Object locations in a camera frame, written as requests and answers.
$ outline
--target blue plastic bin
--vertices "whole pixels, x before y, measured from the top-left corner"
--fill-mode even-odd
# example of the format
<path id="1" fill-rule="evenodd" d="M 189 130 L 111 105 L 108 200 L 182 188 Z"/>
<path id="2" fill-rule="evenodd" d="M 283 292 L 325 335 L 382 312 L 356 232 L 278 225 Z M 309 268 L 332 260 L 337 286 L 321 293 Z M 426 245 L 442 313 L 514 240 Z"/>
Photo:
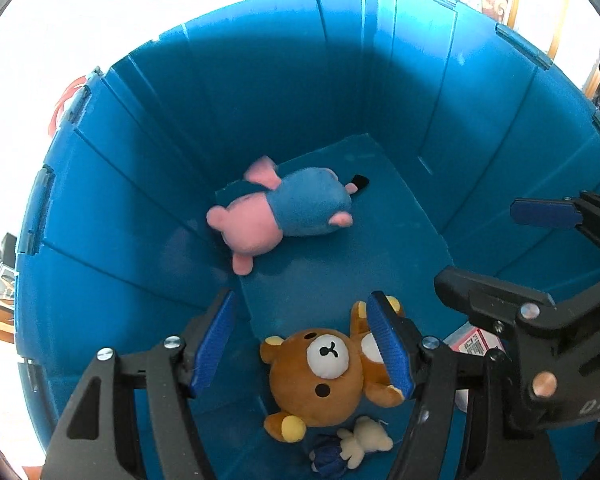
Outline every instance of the blue plastic bin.
<path id="1" fill-rule="evenodd" d="M 308 440 L 280 444 L 262 427 L 275 406 L 261 340 L 346 332 L 351 305 L 377 289 L 443 338 L 465 321 L 433 290 L 451 263 L 556 300 L 600 280 L 583 236 L 509 217 L 518 196 L 600 192 L 600 116 L 544 54 L 456 0 L 249 0 L 165 32 L 80 92 L 36 179 L 16 265 L 16 343 L 45 446 L 99 348 L 148 349 L 229 286 L 238 324 L 190 404 L 206 452 L 221 480 L 309 479 Z M 262 155 L 281 174 L 327 166 L 370 185 L 352 228 L 285 239 L 238 279 L 205 214 L 246 190 L 236 181 Z M 360 407 L 396 441 L 410 410 Z M 552 439 L 566 480 L 596 452 L 591 425 Z M 395 449 L 349 478 L 384 478 Z"/>

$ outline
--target bear paw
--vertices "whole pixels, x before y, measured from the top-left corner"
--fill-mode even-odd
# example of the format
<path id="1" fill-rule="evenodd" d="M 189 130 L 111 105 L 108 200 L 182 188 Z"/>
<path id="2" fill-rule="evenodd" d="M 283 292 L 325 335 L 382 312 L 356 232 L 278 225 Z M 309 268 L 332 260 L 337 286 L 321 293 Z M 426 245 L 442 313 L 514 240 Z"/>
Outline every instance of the bear paw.
<path id="1" fill-rule="evenodd" d="M 306 433 L 306 424 L 299 416 L 287 415 L 282 420 L 280 432 L 285 442 L 300 442 Z"/>
<path id="2" fill-rule="evenodd" d="M 402 390 L 400 390 L 399 388 L 396 388 L 395 386 L 390 384 L 387 389 L 397 392 L 402 397 L 402 400 L 404 400 L 404 394 L 403 394 Z"/>

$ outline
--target blue plush clothing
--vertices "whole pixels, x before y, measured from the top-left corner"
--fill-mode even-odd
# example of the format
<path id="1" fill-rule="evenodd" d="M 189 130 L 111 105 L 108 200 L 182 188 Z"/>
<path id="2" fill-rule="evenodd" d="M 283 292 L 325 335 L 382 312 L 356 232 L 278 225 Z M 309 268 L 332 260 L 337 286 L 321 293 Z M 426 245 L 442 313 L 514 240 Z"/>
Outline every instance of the blue plush clothing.
<path id="1" fill-rule="evenodd" d="M 339 211 L 351 211 L 345 187 L 324 168 L 304 168 L 282 179 L 267 192 L 267 201 L 285 236 L 317 236 L 334 232 L 329 219 Z"/>
<path id="2" fill-rule="evenodd" d="M 314 447 L 314 466 L 322 478 L 341 478 L 348 471 L 347 461 L 340 453 L 340 439 L 335 435 L 321 435 Z"/>

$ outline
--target bear ear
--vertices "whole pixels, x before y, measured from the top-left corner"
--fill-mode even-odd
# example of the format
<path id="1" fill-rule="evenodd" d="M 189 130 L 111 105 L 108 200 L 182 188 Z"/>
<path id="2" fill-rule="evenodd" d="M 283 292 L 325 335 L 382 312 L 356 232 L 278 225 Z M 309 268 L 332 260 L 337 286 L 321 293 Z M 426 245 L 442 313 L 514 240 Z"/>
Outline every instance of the bear ear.
<path id="1" fill-rule="evenodd" d="M 206 223 L 216 231 L 222 231 L 222 226 L 229 216 L 229 212 L 220 205 L 213 206 L 206 212 Z"/>
<path id="2" fill-rule="evenodd" d="M 260 358 L 262 361 L 270 365 L 276 358 L 276 355 L 278 355 L 280 345 L 282 345 L 283 342 L 284 339 L 277 335 L 267 337 L 260 345 Z"/>

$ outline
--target black object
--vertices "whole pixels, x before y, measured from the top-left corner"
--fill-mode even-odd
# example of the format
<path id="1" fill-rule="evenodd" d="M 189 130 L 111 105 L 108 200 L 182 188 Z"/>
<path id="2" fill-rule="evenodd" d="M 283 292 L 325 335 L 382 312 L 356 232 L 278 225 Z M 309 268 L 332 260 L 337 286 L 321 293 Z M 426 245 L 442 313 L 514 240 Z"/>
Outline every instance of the black object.
<path id="1" fill-rule="evenodd" d="M 518 390 L 508 415 L 513 428 L 559 428 L 600 417 L 600 282 L 558 305 L 543 292 L 453 267 L 434 285 L 446 306 L 509 342 Z M 557 389 L 541 397 L 534 382 L 544 389 L 547 376 L 539 374 L 546 372 Z"/>
<path id="2" fill-rule="evenodd" d="M 373 296 L 408 356 L 415 382 L 416 404 L 387 480 L 438 478 L 457 388 L 470 392 L 456 480 L 560 479 L 546 433 L 519 431 L 507 423 L 516 374 L 504 352 L 490 350 L 485 357 L 453 352 L 436 338 L 422 338 L 382 292 Z"/>
<path id="3" fill-rule="evenodd" d="M 0 264 L 5 264 L 11 269 L 16 268 L 16 243 L 18 239 L 11 233 L 7 233 L 2 238 L 0 244 Z"/>
<path id="4" fill-rule="evenodd" d="M 206 314 L 193 318 L 180 336 L 147 352 L 119 356 L 111 348 L 100 350 L 62 412 L 42 478 L 145 479 L 134 390 L 146 389 L 164 480 L 216 480 L 187 398 L 192 396 L 196 353 L 229 301 L 235 301 L 234 294 L 221 291 Z"/>
<path id="5" fill-rule="evenodd" d="M 365 189 L 366 186 L 369 185 L 369 179 L 366 176 L 363 176 L 363 175 L 356 174 L 356 175 L 353 176 L 353 178 L 351 179 L 351 181 L 358 188 L 358 192 L 362 191 L 363 189 Z"/>
<path id="6" fill-rule="evenodd" d="M 581 191 L 579 198 L 517 198 L 510 207 L 514 222 L 547 228 L 575 227 L 600 248 L 600 194 Z"/>

